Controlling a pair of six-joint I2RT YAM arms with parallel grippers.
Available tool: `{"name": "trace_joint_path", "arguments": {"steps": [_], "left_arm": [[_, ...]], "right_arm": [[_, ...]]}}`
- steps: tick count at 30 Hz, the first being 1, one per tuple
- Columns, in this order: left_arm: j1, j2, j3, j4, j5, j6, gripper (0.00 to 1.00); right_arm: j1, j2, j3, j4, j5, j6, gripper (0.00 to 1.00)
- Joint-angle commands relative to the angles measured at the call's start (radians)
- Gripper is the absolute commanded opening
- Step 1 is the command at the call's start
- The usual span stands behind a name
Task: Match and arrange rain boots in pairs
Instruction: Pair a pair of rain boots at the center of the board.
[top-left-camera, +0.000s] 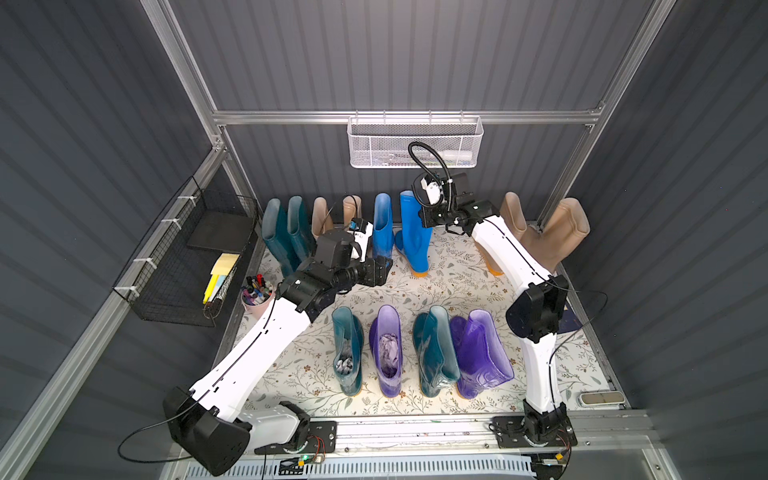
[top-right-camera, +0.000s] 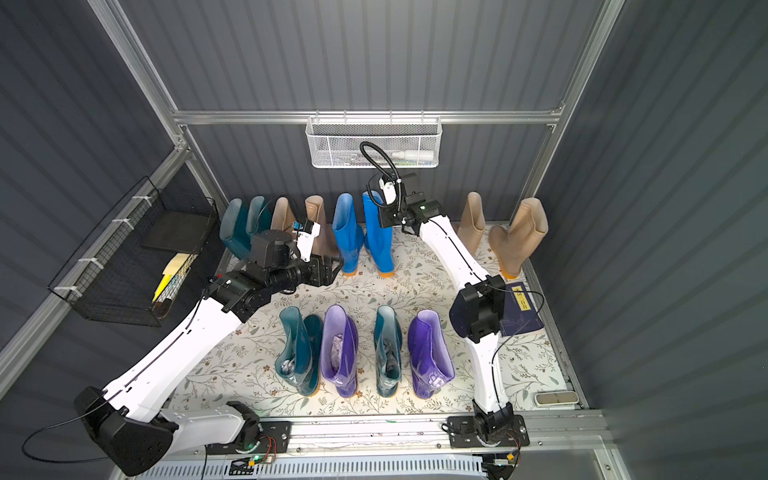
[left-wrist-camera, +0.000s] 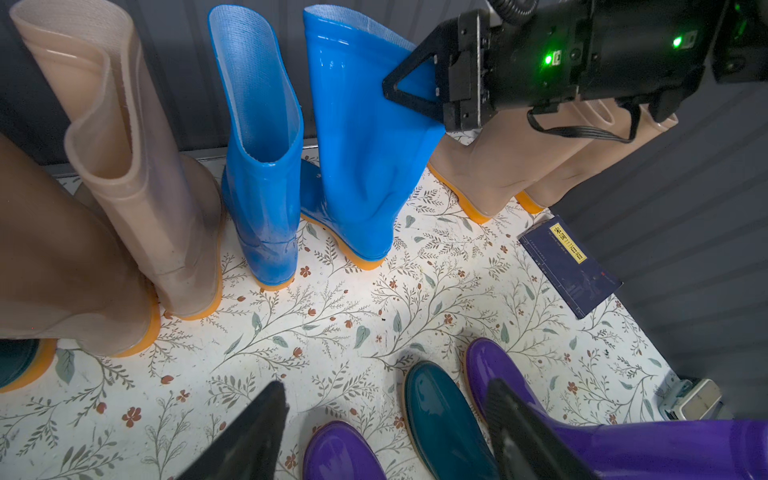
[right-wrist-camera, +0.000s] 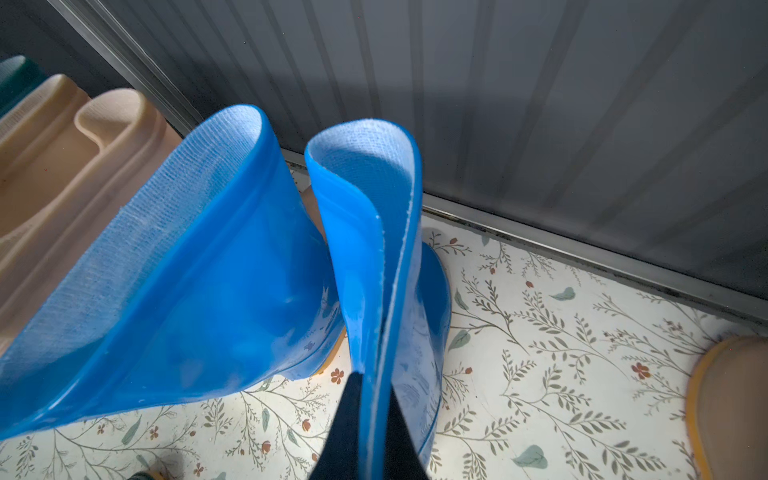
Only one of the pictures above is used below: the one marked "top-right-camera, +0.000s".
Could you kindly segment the blue boot back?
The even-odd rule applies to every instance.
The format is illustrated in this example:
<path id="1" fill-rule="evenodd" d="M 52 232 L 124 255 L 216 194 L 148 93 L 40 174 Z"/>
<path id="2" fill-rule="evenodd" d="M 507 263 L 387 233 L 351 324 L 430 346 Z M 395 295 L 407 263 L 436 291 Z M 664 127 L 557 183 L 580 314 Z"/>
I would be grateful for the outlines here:
<path id="1" fill-rule="evenodd" d="M 345 276 L 354 276 L 364 234 L 361 225 L 357 222 L 354 199 L 350 193 L 342 193 L 337 198 L 332 230 L 343 260 L 342 273 Z"/>
<path id="2" fill-rule="evenodd" d="M 381 200 L 380 195 L 377 192 L 374 192 L 373 195 L 364 193 L 362 198 L 366 222 L 364 245 L 380 275 L 391 277 L 394 275 L 395 269 L 392 255 L 393 232 L 391 227 L 384 228 L 381 226 L 379 208 L 374 203 L 374 200 Z"/>

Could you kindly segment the beige boot back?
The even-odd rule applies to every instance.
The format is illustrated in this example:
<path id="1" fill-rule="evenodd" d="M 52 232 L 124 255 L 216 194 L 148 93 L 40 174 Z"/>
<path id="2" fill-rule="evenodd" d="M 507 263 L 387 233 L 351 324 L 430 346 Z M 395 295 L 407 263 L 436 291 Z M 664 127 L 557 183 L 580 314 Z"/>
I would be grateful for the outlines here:
<path id="1" fill-rule="evenodd" d="M 320 226 L 319 235 L 313 241 L 312 254 L 340 258 L 331 225 L 327 222 L 325 202 L 321 195 L 311 195 L 304 201 L 307 219 Z"/>
<path id="2" fill-rule="evenodd" d="M 479 248 L 485 228 L 482 197 L 478 192 L 471 191 L 466 197 L 457 235 L 472 256 Z"/>
<path id="3" fill-rule="evenodd" d="M 488 237 L 489 246 L 496 255 L 504 278 L 516 279 L 522 264 L 533 254 L 549 231 L 543 204 L 538 198 L 521 201 L 511 225 L 494 226 Z"/>
<path id="4" fill-rule="evenodd" d="M 290 199 L 285 196 L 278 198 L 275 202 L 270 229 L 291 233 L 294 231 L 296 221 Z"/>

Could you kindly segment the dark teal boot back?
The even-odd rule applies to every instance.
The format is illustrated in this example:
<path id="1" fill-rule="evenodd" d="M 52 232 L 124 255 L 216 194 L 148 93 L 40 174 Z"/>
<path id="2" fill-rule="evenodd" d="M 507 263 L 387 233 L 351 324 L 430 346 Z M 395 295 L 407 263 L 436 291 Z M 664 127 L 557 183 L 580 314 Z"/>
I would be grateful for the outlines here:
<path id="1" fill-rule="evenodd" d="M 250 255 L 251 240 L 246 231 L 248 207 L 240 198 L 232 199 L 220 221 L 219 238 L 227 249 L 238 259 Z"/>
<path id="2" fill-rule="evenodd" d="M 249 237 L 270 229 L 272 212 L 268 204 L 267 199 L 261 195 L 251 199 L 246 219 L 246 233 Z"/>

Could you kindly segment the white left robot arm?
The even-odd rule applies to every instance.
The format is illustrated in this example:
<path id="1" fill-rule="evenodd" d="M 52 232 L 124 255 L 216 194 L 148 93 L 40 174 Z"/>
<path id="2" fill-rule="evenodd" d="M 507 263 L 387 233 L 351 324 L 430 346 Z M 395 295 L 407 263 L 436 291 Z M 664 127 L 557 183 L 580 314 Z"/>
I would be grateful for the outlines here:
<path id="1" fill-rule="evenodd" d="M 274 295 L 333 283 L 342 260 L 313 252 L 325 229 L 307 220 L 252 237 L 244 266 L 212 279 L 191 313 L 144 358 L 107 386 L 87 387 L 76 397 L 76 419 L 105 458 L 137 476 L 192 447 L 218 444 L 245 454 L 257 448 L 260 419 L 242 402 L 190 413 L 163 406 L 190 371 Z"/>

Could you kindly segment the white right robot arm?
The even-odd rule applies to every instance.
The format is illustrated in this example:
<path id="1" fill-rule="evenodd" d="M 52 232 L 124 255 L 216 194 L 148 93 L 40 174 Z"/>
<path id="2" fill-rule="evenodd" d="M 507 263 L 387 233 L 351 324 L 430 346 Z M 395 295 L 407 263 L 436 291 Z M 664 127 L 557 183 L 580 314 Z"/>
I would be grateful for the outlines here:
<path id="1" fill-rule="evenodd" d="M 512 416 L 498 359 L 500 339 L 505 335 L 506 282 L 500 275 L 488 273 L 469 253 L 437 201 L 426 200 L 421 192 L 410 192 L 396 172 L 383 171 L 373 178 L 382 191 L 381 197 L 373 200 L 380 224 L 410 228 L 430 247 L 452 281 L 456 294 L 449 318 L 470 352 L 476 409 L 484 417 Z"/>

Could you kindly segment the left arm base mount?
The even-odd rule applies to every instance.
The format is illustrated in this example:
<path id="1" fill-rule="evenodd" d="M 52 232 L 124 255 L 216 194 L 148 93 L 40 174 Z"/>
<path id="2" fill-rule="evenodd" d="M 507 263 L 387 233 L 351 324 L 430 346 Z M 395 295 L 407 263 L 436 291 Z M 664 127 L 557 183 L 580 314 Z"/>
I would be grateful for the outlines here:
<path id="1" fill-rule="evenodd" d="M 246 423 L 245 433 L 239 434 L 233 442 L 208 444 L 206 452 L 209 455 L 283 454 L 288 449 L 292 426 L 289 421 Z"/>

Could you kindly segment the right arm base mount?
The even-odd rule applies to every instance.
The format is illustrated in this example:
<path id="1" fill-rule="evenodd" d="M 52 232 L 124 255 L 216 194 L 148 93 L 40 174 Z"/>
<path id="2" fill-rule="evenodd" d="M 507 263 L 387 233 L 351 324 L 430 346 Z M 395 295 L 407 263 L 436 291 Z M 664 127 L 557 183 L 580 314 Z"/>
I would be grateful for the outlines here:
<path id="1" fill-rule="evenodd" d="M 450 416 L 441 429 L 448 435 L 452 448 L 527 447 L 530 445 L 524 418 L 516 414 L 511 402 L 500 410 L 483 412 L 473 404 L 474 413 Z"/>

